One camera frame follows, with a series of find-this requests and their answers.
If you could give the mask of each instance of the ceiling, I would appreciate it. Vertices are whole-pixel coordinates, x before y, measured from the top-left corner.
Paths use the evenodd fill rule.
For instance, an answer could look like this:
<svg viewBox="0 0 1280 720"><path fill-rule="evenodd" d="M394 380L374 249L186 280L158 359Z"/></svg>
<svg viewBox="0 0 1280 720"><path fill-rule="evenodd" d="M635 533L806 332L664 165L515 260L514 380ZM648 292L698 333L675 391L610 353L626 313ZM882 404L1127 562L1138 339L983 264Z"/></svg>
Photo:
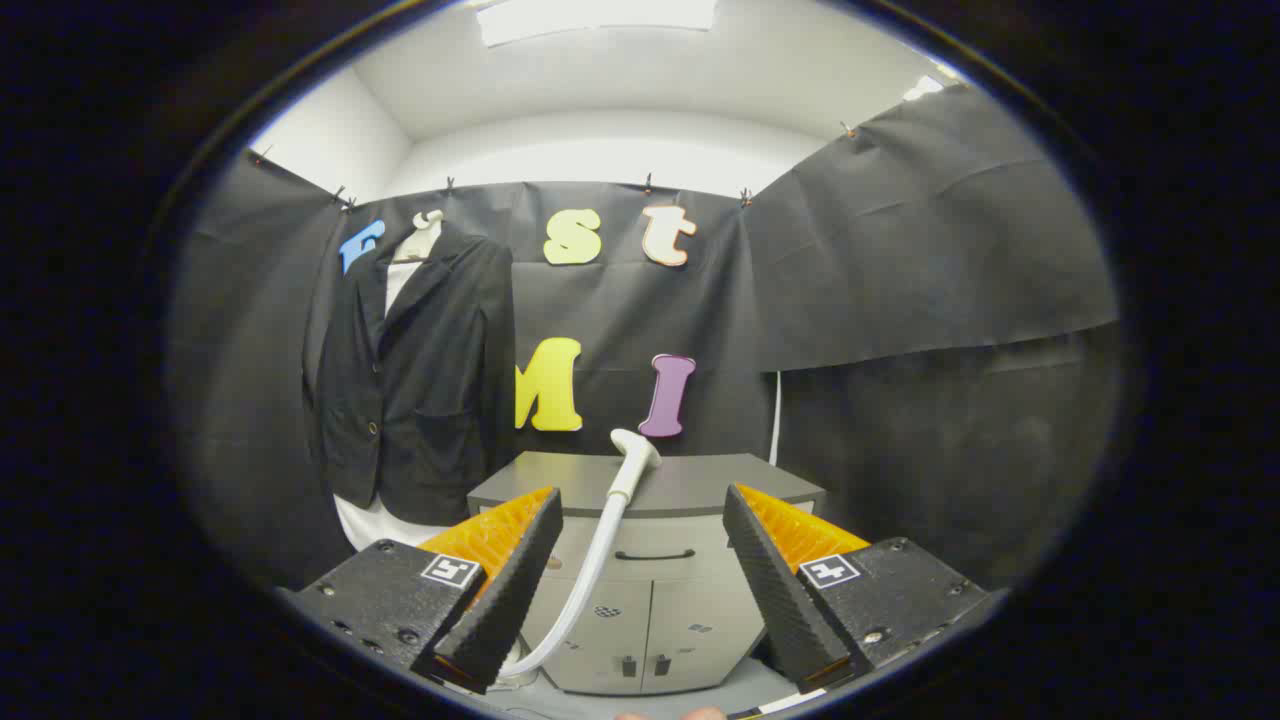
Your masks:
<svg viewBox="0 0 1280 720"><path fill-rule="evenodd" d="M709 32L566 31L485 47L457 3L370 51L356 74L411 140L572 110L728 115L828 140L902 101L932 61L817 0L718 0Z"/></svg>

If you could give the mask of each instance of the floor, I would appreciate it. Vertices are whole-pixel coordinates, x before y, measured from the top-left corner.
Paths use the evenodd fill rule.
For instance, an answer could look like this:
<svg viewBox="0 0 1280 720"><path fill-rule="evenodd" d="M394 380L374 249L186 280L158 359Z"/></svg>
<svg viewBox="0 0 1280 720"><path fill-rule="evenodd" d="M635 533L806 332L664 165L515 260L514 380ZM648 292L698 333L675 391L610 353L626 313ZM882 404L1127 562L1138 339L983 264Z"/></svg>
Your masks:
<svg viewBox="0 0 1280 720"><path fill-rule="evenodd" d="M635 712L650 720L678 720L699 707L716 706L726 714L764 705L795 694L796 687L769 670L759 660L745 657L717 688L664 696L602 697L564 693L539 673L526 687L503 691L490 688L475 700L527 720L613 720L621 712Z"/></svg>

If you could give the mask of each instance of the foam letter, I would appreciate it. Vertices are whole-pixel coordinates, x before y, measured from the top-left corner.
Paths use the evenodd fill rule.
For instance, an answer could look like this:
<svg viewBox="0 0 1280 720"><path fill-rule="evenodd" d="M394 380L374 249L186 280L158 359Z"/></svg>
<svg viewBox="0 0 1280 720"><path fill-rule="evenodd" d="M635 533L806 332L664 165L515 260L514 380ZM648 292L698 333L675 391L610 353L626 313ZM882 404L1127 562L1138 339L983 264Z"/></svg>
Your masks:
<svg viewBox="0 0 1280 720"><path fill-rule="evenodd" d="M374 240L383 237L385 229L387 225L381 220L375 220L374 224L351 236L351 240L338 246L338 252L342 255L342 274L347 274L347 268L356 261L356 258L374 249Z"/></svg>
<svg viewBox="0 0 1280 720"><path fill-rule="evenodd" d="M577 430L582 416L573 411L573 359L582 345L568 337L549 337L538 343L529 368L516 368L516 427L524 428L538 398L534 428Z"/></svg>
<svg viewBox="0 0 1280 720"><path fill-rule="evenodd" d="M595 210L561 210L547 220L543 255L552 265L581 265L600 254L600 236L591 231L600 228Z"/></svg>
<svg viewBox="0 0 1280 720"><path fill-rule="evenodd" d="M692 357L680 355L658 355L653 359L653 369L658 370L658 382L653 386L653 404L649 405L649 418L640 423L640 434L648 437L671 437L685 429L677 416L680 404L685 398L685 383L694 373Z"/></svg>
<svg viewBox="0 0 1280 720"><path fill-rule="evenodd" d="M678 233L694 234L698 225L685 219L685 209L677 205L654 205L641 210L649 217L644 231L644 254L654 263L676 268L689 261L689 254L676 249Z"/></svg>

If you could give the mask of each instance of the drawer handle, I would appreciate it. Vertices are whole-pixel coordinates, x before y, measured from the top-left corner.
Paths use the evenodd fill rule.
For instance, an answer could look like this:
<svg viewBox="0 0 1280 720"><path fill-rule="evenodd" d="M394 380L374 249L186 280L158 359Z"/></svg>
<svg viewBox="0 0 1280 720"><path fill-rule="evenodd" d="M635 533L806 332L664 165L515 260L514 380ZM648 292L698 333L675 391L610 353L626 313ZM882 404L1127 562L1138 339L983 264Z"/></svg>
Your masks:
<svg viewBox="0 0 1280 720"><path fill-rule="evenodd" d="M698 555L698 553L694 552L694 548L691 548L691 547L689 550L686 550L685 552L681 552L680 555L639 556L639 555L627 555L626 552L622 552L621 550L613 553L613 556L617 557L618 560L681 560L681 559L685 559L685 557L692 557L694 555Z"/></svg>

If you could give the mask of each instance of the white hose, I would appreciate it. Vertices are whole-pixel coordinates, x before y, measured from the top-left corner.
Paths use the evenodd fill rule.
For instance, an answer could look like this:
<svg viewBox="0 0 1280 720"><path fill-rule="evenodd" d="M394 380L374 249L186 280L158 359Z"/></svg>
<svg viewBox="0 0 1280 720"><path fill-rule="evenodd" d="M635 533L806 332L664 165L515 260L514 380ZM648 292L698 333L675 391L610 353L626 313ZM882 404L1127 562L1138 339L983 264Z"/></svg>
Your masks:
<svg viewBox="0 0 1280 720"><path fill-rule="evenodd" d="M591 536L591 544L586 551L586 557L582 560L582 570L577 574L573 589L570 591L568 600L564 602L559 616L556 618L552 629L547 632L543 641L529 655L515 664L503 665L498 670L498 676L500 678L520 675L521 673L539 667L552 652L559 648L570 630L577 624L577 619L582 615L586 601L591 597L591 591L595 589L595 582L600 579L604 559L608 556L609 550L613 548L613 537L618 532L618 525L622 524L622 512L631 502L631 495L640 480L640 474L645 468L655 468L662 462L658 450L643 436L616 429L609 433L609 438L623 452L622 466L618 468L613 484L609 486L604 509L600 511L600 523L595 527L595 534Z"/></svg>

